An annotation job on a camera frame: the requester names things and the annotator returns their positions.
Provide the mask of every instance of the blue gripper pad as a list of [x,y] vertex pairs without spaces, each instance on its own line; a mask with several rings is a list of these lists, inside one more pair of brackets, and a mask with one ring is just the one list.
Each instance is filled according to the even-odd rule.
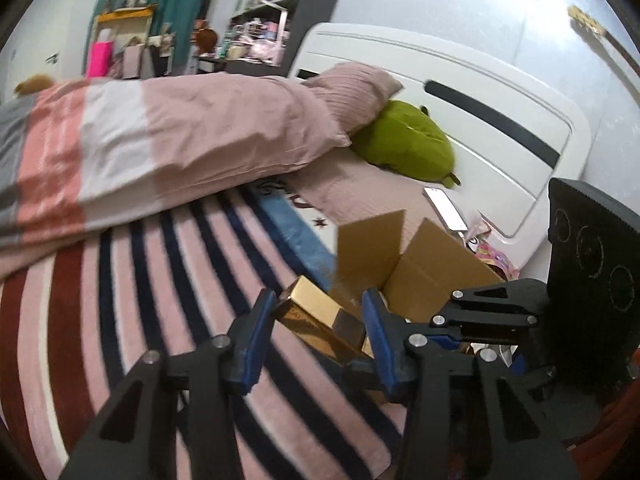
[[362,315],[367,329],[367,336],[371,342],[378,379],[384,386],[386,393],[395,396],[399,389],[399,378],[396,370],[397,352],[404,353],[403,343],[395,348],[392,337],[387,333],[390,328],[386,317],[392,316],[386,309],[384,301],[375,288],[366,290],[362,295]]
[[438,343],[443,350],[458,350],[461,345],[460,341],[456,341],[445,335],[430,335],[429,340]]
[[243,316],[242,329],[234,334],[232,382],[236,394],[245,396],[260,379],[273,331],[271,313],[277,298],[269,289],[263,289],[251,313]]

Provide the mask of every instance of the green stuffed toy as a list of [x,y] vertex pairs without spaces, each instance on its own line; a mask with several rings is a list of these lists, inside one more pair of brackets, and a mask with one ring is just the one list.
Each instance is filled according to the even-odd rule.
[[351,140],[353,150],[369,164],[446,187],[460,184],[452,173],[451,143],[424,107],[418,110],[402,101],[389,101],[378,118]]

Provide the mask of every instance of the striped blanket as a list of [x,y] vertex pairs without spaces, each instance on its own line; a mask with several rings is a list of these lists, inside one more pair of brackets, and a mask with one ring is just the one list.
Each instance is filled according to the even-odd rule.
[[[279,293],[302,274],[328,286],[334,257],[300,214],[313,209],[290,198],[274,181],[220,192],[109,229],[3,283],[1,413],[44,478],[58,477],[148,348],[178,354],[225,333],[264,286]],[[401,406],[340,384],[278,323],[259,383],[232,407],[248,480],[376,478],[404,424]],[[185,442],[180,425],[181,480],[190,478]]]

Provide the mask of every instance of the smartphone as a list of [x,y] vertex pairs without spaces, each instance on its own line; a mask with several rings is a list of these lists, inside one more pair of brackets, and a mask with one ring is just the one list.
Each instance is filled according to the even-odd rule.
[[437,187],[425,187],[424,195],[433,204],[440,220],[452,232],[466,232],[468,227],[447,194]]

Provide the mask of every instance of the white headboard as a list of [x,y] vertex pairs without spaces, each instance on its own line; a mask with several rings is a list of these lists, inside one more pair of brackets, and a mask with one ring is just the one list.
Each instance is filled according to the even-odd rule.
[[456,153],[459,194],[492,225],[489,242],[522,268],[546,237],[547,184],[578,179],[591,149],[573,102],[487,54],[416,32],[321,23],[306,36],[290,78],[347,61],[390,72],[395,98],[426,106]]

